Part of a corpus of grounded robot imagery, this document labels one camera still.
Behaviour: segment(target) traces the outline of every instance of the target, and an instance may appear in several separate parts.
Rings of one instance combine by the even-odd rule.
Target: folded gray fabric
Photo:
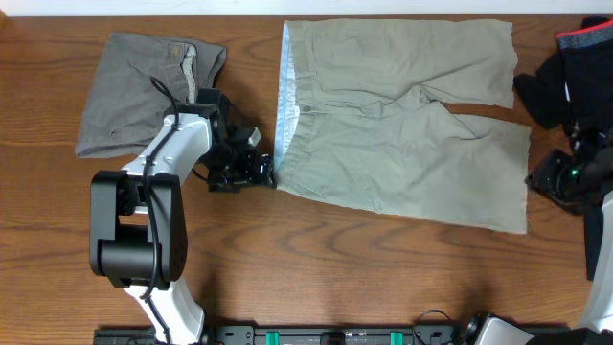
[[[104,158],[140,153],[160,131],[170,105],[149,77],[158,78],[175,98],[186,101],[190,76],[195,92],[212,87],[225,59],[224,47],[195,39],[112,34],[87,97],[75,154]],[[192,70],[183,71],[182,64],[191,64]]]
[[[291,54],[284,58],[293,58],[295,80],[280,85],[295,85],[300,115],[277,170],[281,190],[382,214],[526,233],[530,130],[453,115],[440,103],[512,107],[517,55],[510,23],[286,25]],[[287,88],[278,116],[294,105]]]

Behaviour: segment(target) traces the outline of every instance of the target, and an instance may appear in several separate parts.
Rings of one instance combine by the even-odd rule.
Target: red stripe
[[[585,29],[581,29],[581,30],[577,30],[577,31],[573,31],[570,33],[561,33],[561,34],[557,34],[556,38],[561,38],[561,37],[567,37],[567,36],[571,36],[571,35],[581,35],[581,34],[585,34],[585,33],[591,33],[593,31],[596,30],[600,30],[600,29],[604,29],[607,27],[613,26],[613,20],[609,20],[607,22],[604,22],[602,24],[593,26],[593,27],[589,27],[589,28],[585,28]]]

